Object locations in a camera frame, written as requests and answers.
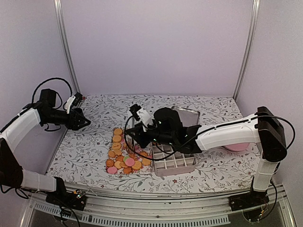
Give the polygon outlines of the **metal divided cookie tin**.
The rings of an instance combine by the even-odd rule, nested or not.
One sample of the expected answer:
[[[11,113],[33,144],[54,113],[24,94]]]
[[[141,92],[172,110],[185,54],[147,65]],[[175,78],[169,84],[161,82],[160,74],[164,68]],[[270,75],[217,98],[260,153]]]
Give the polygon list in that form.
[[[154,172],[159,177],[191,173],[196,167],[196,159],[193,154],[174,153],[171,146],[152,145],[152,155],[154,159],[172,156],[163,160],[153,161]]]

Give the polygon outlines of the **swirl orange cookie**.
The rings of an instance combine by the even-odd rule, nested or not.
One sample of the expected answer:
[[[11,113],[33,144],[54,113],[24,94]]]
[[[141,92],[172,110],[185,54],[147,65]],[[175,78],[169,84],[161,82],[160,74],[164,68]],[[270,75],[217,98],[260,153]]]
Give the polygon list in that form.
[[[107,159],[106,160],[106,167],[113,167],[114,166],[114,160]]]

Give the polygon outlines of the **metal serving tongs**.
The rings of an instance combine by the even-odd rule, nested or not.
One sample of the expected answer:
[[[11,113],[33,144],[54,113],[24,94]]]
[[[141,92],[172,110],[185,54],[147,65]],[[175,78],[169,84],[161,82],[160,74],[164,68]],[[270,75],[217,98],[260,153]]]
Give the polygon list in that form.
[[[126,151],[129,154],[135,154],[136,155],[136,148],[135,148],[135,141],[133,140],[133,138],[131,138],[130,136],[126,136]]]

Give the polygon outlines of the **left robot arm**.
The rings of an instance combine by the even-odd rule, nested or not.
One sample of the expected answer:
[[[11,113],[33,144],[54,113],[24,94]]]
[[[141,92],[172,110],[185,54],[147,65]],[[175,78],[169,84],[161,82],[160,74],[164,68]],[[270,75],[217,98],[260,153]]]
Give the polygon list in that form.
[[[67,191],[64,180],[60,177],[50,177],[24,169],[14,156],[19,143],[38,125],[65,126],[72,131],[90,125],[90,120],[77,107],[83,100],[82,94],[77,92],[69,97],[64,110],[55,108],[56,99],[56,91],[43,89],[37,102],[26,105],[0,131],[0,184],[13,189],[43,192],[47,195],[45,200],[48,203],[83,210],[87,200],[83,192]]]

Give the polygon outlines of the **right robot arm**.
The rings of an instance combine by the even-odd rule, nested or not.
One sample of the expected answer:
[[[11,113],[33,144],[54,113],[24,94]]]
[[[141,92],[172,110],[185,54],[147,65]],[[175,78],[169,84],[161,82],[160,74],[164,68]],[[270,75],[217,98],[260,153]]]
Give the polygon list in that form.
[[[288,145],[281,117],[274,116],[262,106],[240,120],[210,126],[186,127],[178,111],[161,108],[153,116],[141,106],[130,107],[131,117],[138,123],[124,128],[124,137],[130,136],[141,148],[152,142],[171,146],[174,152],[183,154],[201,153],[216,147],[255,143],[261,152],[257,172],[253,177],[250,191],[229,197],[233,211],[251,208],[269,202],[267,189],[270,180],[286,155]]]

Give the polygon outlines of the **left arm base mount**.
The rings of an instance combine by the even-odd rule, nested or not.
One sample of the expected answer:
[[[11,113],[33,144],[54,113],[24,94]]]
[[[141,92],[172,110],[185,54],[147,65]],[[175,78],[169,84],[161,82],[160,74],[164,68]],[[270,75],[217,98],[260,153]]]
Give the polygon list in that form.
[[[46,192],[45,201],[53,205],[84,211],[87,197],[79,193],[56,190]]]

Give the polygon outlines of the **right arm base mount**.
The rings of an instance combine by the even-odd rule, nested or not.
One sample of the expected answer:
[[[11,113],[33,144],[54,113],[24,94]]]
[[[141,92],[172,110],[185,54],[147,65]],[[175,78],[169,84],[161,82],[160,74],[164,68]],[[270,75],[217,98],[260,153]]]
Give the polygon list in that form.
[[[262,218],[269,198],[267,192],[255,192],[230,196],[229,206],[232,211],[247,210],[242,212],[244,218],[249,222],[258,222]]]

